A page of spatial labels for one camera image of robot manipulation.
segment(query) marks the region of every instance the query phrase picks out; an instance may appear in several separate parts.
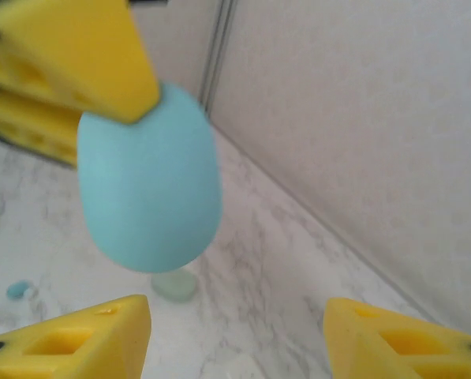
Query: pale green object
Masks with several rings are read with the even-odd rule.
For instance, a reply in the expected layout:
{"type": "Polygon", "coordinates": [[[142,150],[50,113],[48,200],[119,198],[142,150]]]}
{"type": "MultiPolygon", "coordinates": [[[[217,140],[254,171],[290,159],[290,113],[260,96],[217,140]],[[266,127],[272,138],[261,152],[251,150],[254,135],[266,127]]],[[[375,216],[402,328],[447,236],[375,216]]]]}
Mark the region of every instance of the pale green object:
{"type": "Polygon", "coordinates": [[[153,274],[151,285],[161,297],[171,302],[187,302],[196,293],[196,277],[183,268],[153,274]]]}

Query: marble countertop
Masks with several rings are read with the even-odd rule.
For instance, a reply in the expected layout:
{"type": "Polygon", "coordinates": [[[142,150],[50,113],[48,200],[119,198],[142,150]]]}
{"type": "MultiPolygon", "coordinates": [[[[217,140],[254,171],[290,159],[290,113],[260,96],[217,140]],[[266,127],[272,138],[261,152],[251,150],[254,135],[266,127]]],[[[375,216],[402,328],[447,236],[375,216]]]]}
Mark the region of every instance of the marble countertop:
{"type": "Polygon", "coordinates": [[[419,316],[237,149],[217,142],[224,216],[189,265],[200,291],[182,305],[154,294],[150,275],[96,249],[75,171],[0,145],[0,333],[141,293],[153,324],[144,378],[214,378],[240,353],[272,379],[328,378],[321,324],[330,297],[419,316]],[[21,279],[38,296],[8,302],[6,288],[21,279]]]}

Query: light blue egg-shaped object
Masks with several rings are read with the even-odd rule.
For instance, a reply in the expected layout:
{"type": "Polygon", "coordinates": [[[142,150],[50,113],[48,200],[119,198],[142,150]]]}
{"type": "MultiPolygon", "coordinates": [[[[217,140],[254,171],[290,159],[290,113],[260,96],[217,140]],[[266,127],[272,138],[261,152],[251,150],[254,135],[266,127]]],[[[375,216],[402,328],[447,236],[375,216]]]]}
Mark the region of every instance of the light blue egg-shaped object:
{"type": "Polygon", "coordinates": [[[140,121],[84,113],[77,132],[84,218],[109,258],[140,272],[167,272],[211,243],[222,194],[211,125],[172,84],[140,121]]]}

